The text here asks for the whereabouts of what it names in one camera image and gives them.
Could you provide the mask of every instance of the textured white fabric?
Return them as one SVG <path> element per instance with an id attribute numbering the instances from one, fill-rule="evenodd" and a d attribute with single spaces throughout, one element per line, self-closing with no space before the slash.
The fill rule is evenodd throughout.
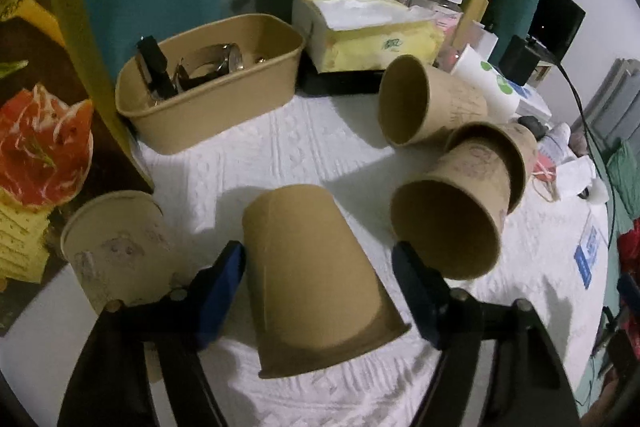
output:
<path id="1" fill-rule="evenodd" d="M 154 197 L 175 231 L 177 246 L 197 255 L 202 264 L 211 263 L 228 240 L 242 240 L 242 211 L 262 190 L 320 184 L 333 193 L 410 322 L 390 265 L 394 239 L 388 204 L 393 190 L 427 169 L 438 153 L 423 146 L 386 146 L 375 108 L 374 96 L 295 97 L 279 110 L 174 156 L 143 147 L 156 181 Z M 529 184 L 521 205 L 506 220 L 495 269 L 473 282 L 450 282 L 484 301 L 510 304 L 523 296 L 532 301 L 574 388 L 593 345 L 607 272 L 602 247 L 587 291 L 574 262 L 589 211 L 578 198 L 547 203 Z M 606 235 L 604 206 L 594 208 L 594 214 Z M 55 425 L 74 360 L 95 320 L 78 290 L 72 274 L 63 272 L 0 339 L 2 370 L 43 426 Z M 243 283 L 222 338 L 201 353 L 201 360 L 232 427 L 404 427 L 430 383 L 438 356 L 412 328 L 372 353 L 325 371 L 260 380 Z M 152 390 L 162 425 L 174 425 L 162 384 Z"/>

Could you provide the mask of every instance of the white wall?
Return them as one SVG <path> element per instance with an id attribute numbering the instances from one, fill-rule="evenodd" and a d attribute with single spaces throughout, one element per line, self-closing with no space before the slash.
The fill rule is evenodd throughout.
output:
<path id="1" fill-rule="evenodd" d="M 635 0 L 574 0 L 586 12 L 575 40 L 562 60 L 587 106 L 616 58 L 640 58 L 640 8 Z M 551 71 L 539 87 L 554 121 L 572 124 L 578 109 L 566 81 Z"/>

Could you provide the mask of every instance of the brown paper cup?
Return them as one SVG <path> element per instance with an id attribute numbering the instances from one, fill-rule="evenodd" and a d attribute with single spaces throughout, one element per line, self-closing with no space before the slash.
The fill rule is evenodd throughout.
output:
<path id="1" fill-rule="evenodd" d="M 323 369 L 408 330 L 324 188 L 267 192 L 242 227 L 261 378 Z"/>
<path id="2" fill-rule="evenodd" d="M 448 279 L 474 279 L 494 267 L 510 197 L 507 167 L 492 143 L 472 138 L 391 199 L 401 241 Z"/>
<path id="3" fill-rule="evenodd" d="M 67 222 L 60 244 L 98 314 L 114 299 L 156 302 L 194 271 L 172 250 L 162 212 L 145 192 L 110 192 L 89 201 Z"/>
<path id="4" fill-rule="evenodd" d="M 378 122 L 391 145 L 444 140 L 469 121 L 486 119 L 486 101 L 473 86 L 423 64 L 396 58 L 382 76 Z"/>
<path id="5" fill-rule="evenodd" d="M 464 140 L 481 137 L 492 142 L 509 171 L 511 198 L 509 213 L 513 212 L 524 195 L 529 177 L 538 157 L 538 144 L 531 131 L 519 123 L 496 125 L 489 122 L 472 122 L 459 127 L 449 137 L 446 150 L 458 146 Z"/>

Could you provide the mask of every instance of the rectangular paper container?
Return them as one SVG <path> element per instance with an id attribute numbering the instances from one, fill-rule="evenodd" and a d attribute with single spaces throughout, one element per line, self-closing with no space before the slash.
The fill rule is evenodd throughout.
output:
<path id="1" fill-rule="evenodd" d="M 221 76 L 154 105 L 135 58 L 118 74 L 116 108 L 140 138 L 161 154 L 174 154 L 260 116 L 292 99 L 305 41 L 287 23 L 266 14 L 212 22 L 159 43 L 172 75 L 194 49 L 234 42 L 244 70 Z"/>
<path id="2" fill-rule="evenodd" d="M 323 0 L 293 0 L 291 23 L 305 36 L 306 52 L 318 73 L 380 71 L 400 55 L 433 64 L 444 40 L 432 20 L 332 30 L 315 1 Z M 376 1 L 401 6 L 393 0 Z"/>

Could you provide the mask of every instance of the white table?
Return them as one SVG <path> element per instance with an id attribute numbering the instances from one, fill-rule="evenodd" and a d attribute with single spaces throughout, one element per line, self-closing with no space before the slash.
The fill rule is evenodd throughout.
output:
<path id="1" fill-rule="evenodd" d="M 175 156 L 144 149 L 166 222 L 177 247 L 210 263 L 230 239 L 242 239 L 244 207 L 260 191 L 321 184 L 343 209 L 406 321 L 410 314 L 390 265 L 390 195 L 407 176 L 427 168 L 436 152 L 394 151 L 375 118 L 374 96 L 292 100 Z M 591 209 L 606 235 L 606 209 Z M 590 208 L 579 198 L 546 203 L 529 184 L 508 216 L 500 261 L 465 287 L 479 300 L 510 304 L 524 296 L 548 326 L 577 387 L 593 345 L 607 273 L 598 252 L 585 290 L 574 251 Z M 75 361 L 95 314 L 67 267 L 0 339 L 0 366 L 41 426 L 53 426 Z M 223 337 L 201 354 L 229 425 L 406 426 L 435 369 L 438 352 L 415 328 L 358 359 L 309 375 L 257 378 L 246 286 L 241 285 Z M 174 425 L 161 383 L 153 386 L 162 425 Z"/>

